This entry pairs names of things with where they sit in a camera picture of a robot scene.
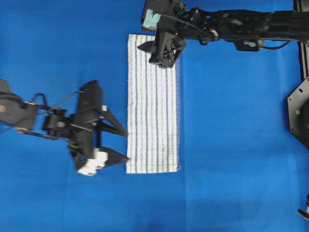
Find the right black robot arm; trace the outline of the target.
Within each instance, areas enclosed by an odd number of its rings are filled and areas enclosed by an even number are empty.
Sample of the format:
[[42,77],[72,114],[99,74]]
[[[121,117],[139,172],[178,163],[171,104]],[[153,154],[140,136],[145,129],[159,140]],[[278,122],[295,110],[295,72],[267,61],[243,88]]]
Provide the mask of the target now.
[[186,47],[186,40],[200,45],[225,40],[238,51],[259,51],[264,41],[309,43],[309,14],[296,11],[263,13],[249,10],[206,12],[193,8],[164,14],[147,9],[143,28],[156,31],[153,41],[138,49],[151,55],[149,63],[172,68]]

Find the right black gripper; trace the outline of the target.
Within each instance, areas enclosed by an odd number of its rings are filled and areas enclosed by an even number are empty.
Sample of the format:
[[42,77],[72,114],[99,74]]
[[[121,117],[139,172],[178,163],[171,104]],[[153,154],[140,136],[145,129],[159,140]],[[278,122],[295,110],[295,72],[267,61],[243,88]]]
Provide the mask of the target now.
[[138,49],[151,54],[150,64],[168,69],[173,68],[185,47],[185,38],[174,27],[158,27],[154,41],[146,41]]

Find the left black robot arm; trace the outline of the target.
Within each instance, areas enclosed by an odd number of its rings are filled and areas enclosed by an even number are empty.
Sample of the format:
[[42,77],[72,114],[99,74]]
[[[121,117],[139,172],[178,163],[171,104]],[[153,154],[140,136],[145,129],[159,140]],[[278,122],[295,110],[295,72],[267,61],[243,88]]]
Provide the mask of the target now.
[[98,81],[83,85],[78,94],[76,112],[23,99],[12,93],[7,81],[0,81],[0,121],[19,133],[48,140],[65,139],[77,173],[94,176],[98,170],[126,163],[129,158],[101,146],[101,132],[126,137],[128,132],[103,104]]

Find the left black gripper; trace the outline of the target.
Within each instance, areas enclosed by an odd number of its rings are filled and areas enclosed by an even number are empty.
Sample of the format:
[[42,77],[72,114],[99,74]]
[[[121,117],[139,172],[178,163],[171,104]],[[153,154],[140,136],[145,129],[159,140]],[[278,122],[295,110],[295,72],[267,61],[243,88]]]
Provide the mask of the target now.
[[[67,139],[68,149],[75,165],[75,171],[94,176],[98,170],[112,165],[126,163],[129,158],[111,148],[94,146],[94,132],[71,124],[72,118],[65,117],[65,110],[55,109],[46,116],[43,130],[51,139]],[[107,106],[100,111],[98,130],[128,136],[127,130]]]

